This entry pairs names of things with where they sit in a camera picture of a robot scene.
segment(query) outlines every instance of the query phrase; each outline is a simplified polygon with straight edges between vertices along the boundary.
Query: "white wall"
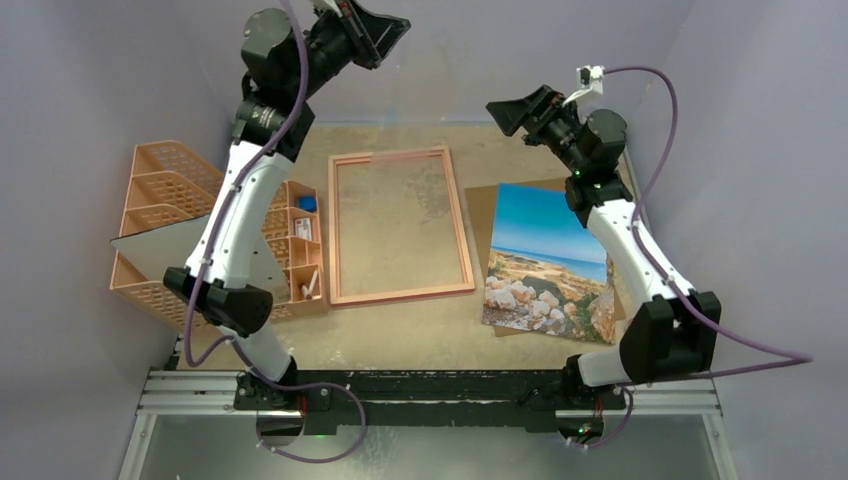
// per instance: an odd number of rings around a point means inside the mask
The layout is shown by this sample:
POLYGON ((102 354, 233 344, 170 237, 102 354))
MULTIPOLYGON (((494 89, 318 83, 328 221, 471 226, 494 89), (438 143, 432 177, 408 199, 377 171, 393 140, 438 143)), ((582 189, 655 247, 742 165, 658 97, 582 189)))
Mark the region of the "white wall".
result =
POLYGON ((174 340, 108 291, 132 147, 221 161, 228 117, 169 1, 6 1, 0 37, 0 476, 112 479, 174 340))
MULTIPOLYGON (((276 1, 174 0, 216 98, 234 113, 245 67, 242 30, 276 1)), ((311 4, 292 0, 304 28, 311 4)), ((588 63, 659 64, 694 0, 361 0, 375 13, 406 17, 412 29, 376 71, 351 65, 310 105, 318 122, 490 121, 492 100, 530 94, 541 84, 573 91, 588 63)), ((612 89, 607 105, 629 114, 648 77, 612 89)))
MULTIPOLYGON (((845 478, 848 4, 700 0, 663 69, 680 95, 648 202, 659 244, 722 323, 815 363, 717 381, 740 478, 845 478)), ((639 178, 670 117, 655 82, 631 119, 639 178)), ((721 340, 715 368, 765 357, 721 340)))

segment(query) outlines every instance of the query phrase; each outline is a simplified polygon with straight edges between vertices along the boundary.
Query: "blue sky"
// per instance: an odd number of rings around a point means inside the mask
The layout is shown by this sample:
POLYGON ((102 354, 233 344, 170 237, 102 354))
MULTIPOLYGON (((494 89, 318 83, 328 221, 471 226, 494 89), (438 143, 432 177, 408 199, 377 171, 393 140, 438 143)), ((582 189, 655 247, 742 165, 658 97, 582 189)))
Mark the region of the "blue sky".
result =
POLYGON ((568 209, 564 191, 501 184, 492 246, 606 262, 604 248, 568 209))

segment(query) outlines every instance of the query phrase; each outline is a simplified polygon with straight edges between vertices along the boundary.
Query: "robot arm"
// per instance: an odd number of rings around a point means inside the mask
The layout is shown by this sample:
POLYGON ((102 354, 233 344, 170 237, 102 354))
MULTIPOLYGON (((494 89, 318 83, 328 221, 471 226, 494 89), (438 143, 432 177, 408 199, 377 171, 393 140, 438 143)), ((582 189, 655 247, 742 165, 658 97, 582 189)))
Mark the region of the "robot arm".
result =
MULTIPOLYGON (((375 15, 354 0, 312 3, 318 20, 304 33, 307 97, 351 62, 368 69, 379 67, 410 27, 406 19, 375 15)), ((241 173, 292 111, 301 77, 292 25, 284 11, 267 9, 254 14, 244 35, 241 55, 248 71, 242 80, 244 99, 236 113, 227 173, 198 245, 185 266, 168 268, 163 283, 189 303, 195 283, 202 282, 196 309, 233 338, 265 376, 285 383, 284 375, 296 368, 267 321, 273 297, 247 282, 265 213, 294 166, 315 115, 304 104, 292 128, 272 150, 246 174, 241 173), (215 228, 217 235, 212 235, 215 228), (212 237, 212 254, 206 258, 212 237), (197 278, 204 264, 203 278, 197 278)))
POLYGON ((579 395, 707 370, 715 332, 683 307, 642 253, 631 230, 639 229, 645 247, 666 271, 673 272, 675 283, 688 292, 701 313, 718 322, 721 305, 713 293, 697 292, 679 275, 641 220, 633 218, 632 195, 616 173, 625 146, 624 119, 601 109, 580 121, 578 104, 603 93, 603 67, 579 68, 577 80, 579 89, 568 98, 543 85, 527 97, 486 106, 505 135, 524 128, 525 144, 546 145, 571 171, 565 184, 569 208, 607 250, 628 292, 641 305, 617 346, 568 359, 563 387, 579 395))

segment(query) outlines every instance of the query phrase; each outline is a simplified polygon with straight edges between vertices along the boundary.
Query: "beach photo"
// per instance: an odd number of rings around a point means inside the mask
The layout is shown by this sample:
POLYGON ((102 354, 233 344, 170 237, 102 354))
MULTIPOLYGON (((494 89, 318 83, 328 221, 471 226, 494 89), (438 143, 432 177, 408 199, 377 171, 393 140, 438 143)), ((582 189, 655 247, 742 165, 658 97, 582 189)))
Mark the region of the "beach photo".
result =
POLYGON ((483 323, 612 344, 612 270, 563 192, 498 187, 483 323))

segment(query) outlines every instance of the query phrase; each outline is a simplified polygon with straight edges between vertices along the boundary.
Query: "small box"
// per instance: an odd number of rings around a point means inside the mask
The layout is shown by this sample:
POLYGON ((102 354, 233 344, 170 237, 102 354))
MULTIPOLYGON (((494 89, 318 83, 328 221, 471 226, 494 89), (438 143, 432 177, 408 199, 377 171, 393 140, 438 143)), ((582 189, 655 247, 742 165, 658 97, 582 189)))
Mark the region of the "small box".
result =
POLYGON ((305 240, 312 240, 312 219, 297 218, 294 221, 294 234, 305 240))

